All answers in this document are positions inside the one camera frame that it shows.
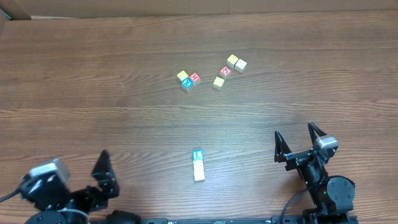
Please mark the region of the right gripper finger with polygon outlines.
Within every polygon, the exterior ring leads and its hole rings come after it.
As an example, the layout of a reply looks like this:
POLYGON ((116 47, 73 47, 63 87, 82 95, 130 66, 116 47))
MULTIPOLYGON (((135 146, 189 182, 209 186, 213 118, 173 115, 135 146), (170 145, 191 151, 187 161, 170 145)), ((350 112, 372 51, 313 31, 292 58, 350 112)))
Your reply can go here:
POLYGON ((287 145, 286 141, 282 137, 279 131, 274 132, 275 135, 275 153, 274 153, 274 161, 275 162, 287 162, 292 155, 292 151, 287 145))
POLYGON ((326 136, 326 133, 318 128, 312 121, 308 122, 308 131, 313 145, 320 145, 323 143, 323 137, 326 136))

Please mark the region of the blue L block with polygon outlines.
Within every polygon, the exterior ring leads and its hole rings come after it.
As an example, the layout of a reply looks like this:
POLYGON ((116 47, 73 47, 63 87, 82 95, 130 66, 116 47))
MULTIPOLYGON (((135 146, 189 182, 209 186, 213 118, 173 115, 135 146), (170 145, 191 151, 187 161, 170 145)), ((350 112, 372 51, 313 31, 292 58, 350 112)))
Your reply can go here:
POLYGON ((194 161, 202 161, 203 160, 203 151, 202 150, 193 151, 193 160, 194 161))

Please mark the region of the wood block red bone face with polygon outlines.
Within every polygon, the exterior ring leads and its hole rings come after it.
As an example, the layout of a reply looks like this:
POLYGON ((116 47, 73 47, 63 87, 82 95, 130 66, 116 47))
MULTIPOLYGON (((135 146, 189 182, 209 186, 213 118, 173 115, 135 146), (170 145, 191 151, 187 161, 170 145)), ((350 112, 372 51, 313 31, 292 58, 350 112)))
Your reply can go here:
POLYGON ((204 170, 194 170, 193 174, 195 182, 201 182, 205 180, 204 170))

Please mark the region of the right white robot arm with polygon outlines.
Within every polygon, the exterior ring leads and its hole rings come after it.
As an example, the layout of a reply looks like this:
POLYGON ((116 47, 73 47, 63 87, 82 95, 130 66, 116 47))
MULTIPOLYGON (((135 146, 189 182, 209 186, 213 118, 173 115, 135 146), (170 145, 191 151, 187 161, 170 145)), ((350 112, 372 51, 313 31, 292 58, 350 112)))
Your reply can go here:
POLYGON ((355 183, 342 175, 328 175, 325 164, 335 155, 338 141, 331 134, 324 133, 313 122, 308 123, 312 147, 294 154, 279 131, 274 132, 274 161, 286 163, 287 171, 296 170, 306 188, 293 196, 279 216, 272 217, 273 223, 357 223, 357 217, 350 217, 354 209, 355 183), (313 208, 303 210, 301 215, 287 217, 289 205, 304 193, 309 193, 313 208))

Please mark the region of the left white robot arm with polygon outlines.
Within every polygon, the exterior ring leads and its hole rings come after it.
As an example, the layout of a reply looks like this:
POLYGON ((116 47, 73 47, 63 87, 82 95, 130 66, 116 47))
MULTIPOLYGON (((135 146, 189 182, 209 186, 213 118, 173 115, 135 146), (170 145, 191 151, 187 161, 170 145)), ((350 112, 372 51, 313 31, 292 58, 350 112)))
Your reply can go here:
POLYGON ((62 159, 52 159, 32 168, 22 178, 18 190, 23 199, 40 211, 34 223, 102 223, 139 224, 141 217, 134 213, 114 210, 101 220, 90 214, 108 207, 108 201, 119 196, 120 187, 111 166, 108 151, 103 150, 91 171, 96 186, 71 191, 67 187, 69 171, 62 159))

